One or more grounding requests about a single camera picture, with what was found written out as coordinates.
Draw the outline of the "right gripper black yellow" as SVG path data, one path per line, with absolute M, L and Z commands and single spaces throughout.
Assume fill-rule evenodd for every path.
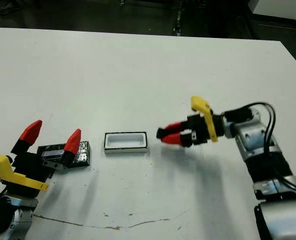
M 207 143 L 211 140 L 213 143 L 218 141 L 219 137 L 224 136 L 224 127 L 220 115 L 214 114 L 210 104 L 199 96 L 192 96 L 190 99 L 191 109 L 196 112 L 195 115 L 187 117 L 187 121 L 171 123 L 164 128 L 168 133 L 161 139 L 163 143 L 169 145 L 179 145 L 190 147 Z M 190 133 L 181 134 L 184 130 L 191 130 Z

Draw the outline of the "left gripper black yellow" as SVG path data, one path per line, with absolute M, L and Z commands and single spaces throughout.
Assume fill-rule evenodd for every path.
M 36 142 L 42 124 L 42 120 L 36 120 L 23 131 L 10 151 L 21 153 L 12 163 L 8 156 L 0 154 L 0 182 L 6 185 L 6 192 L 9 195 L 36 198 L 40 192 L 45 192 L 49 188 L 46 181 L 52 177 L 55 170 L 43 165 L 37 154 L 27 152 Z M 61 162 L 64 167 L 70 168 L 78 153 L 80 141 L 81 130 L 78 128 L 68 138 L 63 148 Z

